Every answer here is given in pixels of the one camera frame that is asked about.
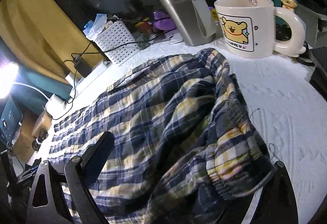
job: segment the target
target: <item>white quilted fabric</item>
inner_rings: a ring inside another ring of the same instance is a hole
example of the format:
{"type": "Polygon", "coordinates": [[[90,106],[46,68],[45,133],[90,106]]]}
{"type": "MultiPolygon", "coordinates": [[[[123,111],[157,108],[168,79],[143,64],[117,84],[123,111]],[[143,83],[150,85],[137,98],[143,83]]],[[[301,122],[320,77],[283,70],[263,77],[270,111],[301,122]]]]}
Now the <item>white quilted fabric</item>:
{"type": "MultiPolygon", "coordinates": [[[[221,39],[199,47],[158,43],[140,51],[120,67],[111,66],[76,98],[70,113],[89,105],[128,70],[149,59],[195,54],[207,47],[219,50],[231,64],[249,113],[253,112],[252,123],[267,145],[275,145],[275,155],[286,165],[297,200],[299,224],[306,224],[327,194],[327,102],[308,82],[311,68],[292,63],[281,55],[257,60],[241,58],[228,52],[221,39]]],[[[39,157],[46,159],[47,141],[51,142],[52,136],[50,132],[31,161],[39,157]]],[[[259,196],[260,191],[243,224],[250,222],[259,196]]]]}

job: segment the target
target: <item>curtain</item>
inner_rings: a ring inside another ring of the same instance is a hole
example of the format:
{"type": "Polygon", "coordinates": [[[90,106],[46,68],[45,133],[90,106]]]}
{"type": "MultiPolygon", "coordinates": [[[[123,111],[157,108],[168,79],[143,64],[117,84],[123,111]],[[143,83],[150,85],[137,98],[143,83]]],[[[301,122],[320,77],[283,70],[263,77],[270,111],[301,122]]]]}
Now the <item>curtain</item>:
{"type": "MultiPolygon", "coordinates": [[[[63,61],[71,59],[73,52],[83,52],[89,44],[54,0],[2,0],[0,36],[27,68],[63,83],[63,61]]],[[[88,51],[97,52],[92,44],[88,51]]],[[[94,66],[103,57],[95,54],[83,58],[94,66]]],[[[66,66],[75,72],[72,63],[66,66]]]]}

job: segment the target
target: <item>cartoon drawing inside mug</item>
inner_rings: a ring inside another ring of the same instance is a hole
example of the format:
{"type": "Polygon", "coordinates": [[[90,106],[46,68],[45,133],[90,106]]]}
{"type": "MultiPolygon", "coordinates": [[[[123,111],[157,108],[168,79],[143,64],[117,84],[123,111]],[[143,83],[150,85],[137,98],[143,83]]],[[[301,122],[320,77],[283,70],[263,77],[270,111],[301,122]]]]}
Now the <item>cartoon drawing inside mug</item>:
{"type": "Polygon", "coordinates": [[[227,20],[225,17],[220,18],[225,37],[241,44],[248,44],[249,39],[246,22],[234,22],[227,20]]]}

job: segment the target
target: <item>yellow cartoon dog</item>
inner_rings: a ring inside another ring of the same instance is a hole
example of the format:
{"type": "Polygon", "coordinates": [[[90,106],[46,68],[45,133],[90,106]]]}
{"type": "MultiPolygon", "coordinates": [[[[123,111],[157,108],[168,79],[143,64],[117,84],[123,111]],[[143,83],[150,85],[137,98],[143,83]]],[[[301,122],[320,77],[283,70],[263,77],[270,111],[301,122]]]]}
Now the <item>yellow cartoon dog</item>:
{"type": "Polygon", "coordinates": [[[243,34],[242,30],[247,28],[246,22],[234,22],[226,20],[225,17],[221,19],[225,37],[238,43],[247,44],[248,38],[243,34]]]}

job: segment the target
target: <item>purple object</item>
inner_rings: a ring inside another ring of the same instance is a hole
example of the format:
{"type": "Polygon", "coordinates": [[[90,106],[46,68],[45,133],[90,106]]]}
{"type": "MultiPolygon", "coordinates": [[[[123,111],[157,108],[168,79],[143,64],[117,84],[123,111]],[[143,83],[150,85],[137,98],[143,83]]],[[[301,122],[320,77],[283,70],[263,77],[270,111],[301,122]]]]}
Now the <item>purple object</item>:
{"type": "MultiPolygon", "coordinates": [[[[161,12],[161,11],[156,11],[153,13],[154,19],[161,19],[161,18],[166,18],[170,17],[168,14],[161,12]]],[[[155,21],[153,22],[153,25],[160,30],[167,31],[167,30],[172,30],[176,28],[176,25],[173,21],[173,19],[164,19],[160,21],[155,21]]]]}

